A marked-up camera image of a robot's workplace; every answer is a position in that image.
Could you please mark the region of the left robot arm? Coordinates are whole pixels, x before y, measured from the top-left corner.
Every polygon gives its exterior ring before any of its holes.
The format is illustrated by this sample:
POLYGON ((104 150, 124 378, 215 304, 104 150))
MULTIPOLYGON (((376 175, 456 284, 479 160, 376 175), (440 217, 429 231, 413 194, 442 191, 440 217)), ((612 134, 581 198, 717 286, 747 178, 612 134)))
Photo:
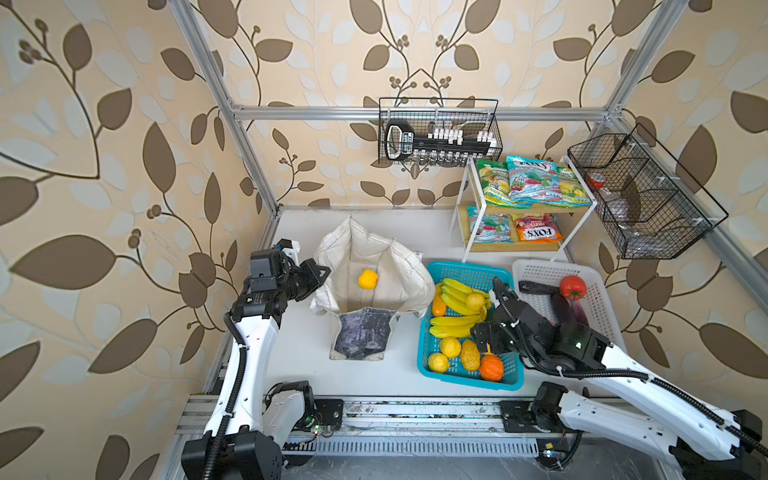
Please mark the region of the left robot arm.
POLYGON ((300 302, 331 273, 300 246, 282 239, 252 253, 242 290, 225 314, 232 349, 222 389, 203 435, 185 443, 181 467, 189 479, 278 479, 282 447, 296 427, 316 420, 305 381, 265 387, 273 347, 289 302, 300 302))

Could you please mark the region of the teal red snack bag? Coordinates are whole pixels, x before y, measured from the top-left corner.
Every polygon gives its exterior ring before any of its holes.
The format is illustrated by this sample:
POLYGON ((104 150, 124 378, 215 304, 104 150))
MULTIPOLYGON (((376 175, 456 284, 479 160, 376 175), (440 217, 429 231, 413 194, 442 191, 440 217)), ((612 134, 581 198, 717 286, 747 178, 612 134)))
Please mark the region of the teal red snack bag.
POLYGON ((510 192, 513 202, 556 203, 562 200, 558 167, 541 159, 518 156, 506 158, 510 192))

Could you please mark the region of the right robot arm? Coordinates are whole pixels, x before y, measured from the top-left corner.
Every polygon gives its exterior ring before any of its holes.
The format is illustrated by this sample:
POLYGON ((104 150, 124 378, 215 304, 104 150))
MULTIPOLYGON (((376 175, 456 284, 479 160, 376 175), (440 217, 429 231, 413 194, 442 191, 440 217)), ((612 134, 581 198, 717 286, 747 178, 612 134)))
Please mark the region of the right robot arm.
POLYGON ((520 422, 599 435, 686 479, 760 478, 767 448, 759 417, 698 399, 586 325, 552 324, 498 277, 487 296, 505 345, 546 377, 520 422))

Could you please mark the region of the yellow bell pepper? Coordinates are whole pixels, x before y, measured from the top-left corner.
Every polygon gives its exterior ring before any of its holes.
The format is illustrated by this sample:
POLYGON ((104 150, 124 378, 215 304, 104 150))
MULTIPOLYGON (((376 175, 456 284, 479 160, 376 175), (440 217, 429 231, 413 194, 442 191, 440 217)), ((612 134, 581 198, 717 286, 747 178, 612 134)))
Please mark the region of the yellow bell pepper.
POLYGON ((379 275, 371 270, 365 269, 358 278, 358 285, 363 290, 374 290, 378 284, 379 275))

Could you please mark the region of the cream canvas grocery bag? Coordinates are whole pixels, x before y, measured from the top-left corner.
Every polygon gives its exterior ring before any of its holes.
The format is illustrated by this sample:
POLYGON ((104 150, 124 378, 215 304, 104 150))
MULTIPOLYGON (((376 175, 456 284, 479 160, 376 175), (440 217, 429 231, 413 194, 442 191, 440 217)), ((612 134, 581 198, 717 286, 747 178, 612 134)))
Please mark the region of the cream canvas grocery bag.
POLYGON ((314 259, 330 269, 310 308, 332 320, 329 358, 380 361, 399 318, 420 318, 436 294, 422 256, 349 217, 321 241, 314 259))

